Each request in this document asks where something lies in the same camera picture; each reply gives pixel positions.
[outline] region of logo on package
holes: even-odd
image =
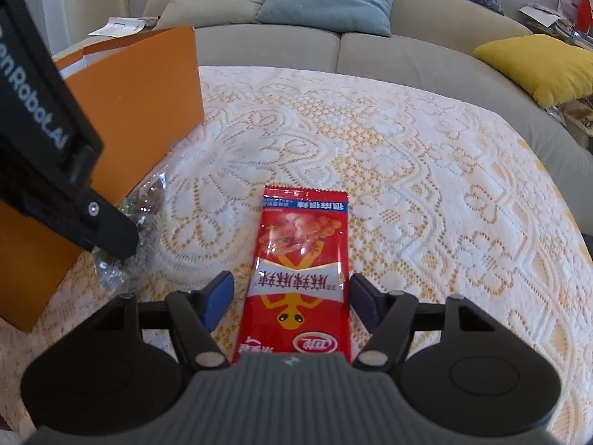
[[[309,331],[296,336],[292,345],[301,353],[332,353],[337,349],[337,339],[327,333]]]

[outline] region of snack package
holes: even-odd
[[[348,195],[267,187],[235,361],[246,351],[351,359]]]

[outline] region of orange folder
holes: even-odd
[[[204,118],[190,26],[104,41],[55,64],[103,139],[91,185],[112,204]],[[0,202],[0,316],[31,330],[80,252]]]

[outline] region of white lace tablecloth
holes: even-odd
[[[440,303],[460,293],[491,313],[560,374],[550,431],[585,442],[593,433],[591,258],[545,169],[502,118],[351,76],[200,73],[206,120],[167,158],[168,218],[143,299],[232,270],[237,299],[215,332],[231,353],[264,185],[346,190],[351,269],[384,290]],[[107,299],[83,256],[31,334],[0,324],[0,415],[20,434],[33,430],[19,397],[27,364]],[[358,346],[367,336],[354,316],[352,326]],[[164,333],[145,336],[170,346]],[[426,334],[414,347],[437,339]]]

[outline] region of sofa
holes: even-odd
[[[145,16],[169,0],[149,0]],[[342,73],[438,93],[496,112],[527,141],[560,189],[580,231],[593,235],[593,155],[505,76],[471,56],[481,44],[530,35],[466,0],[394,0],[390,38],[285,25],[195,29],[201,66],[271,66]],[[104,40],[88,38],[55,58]]]

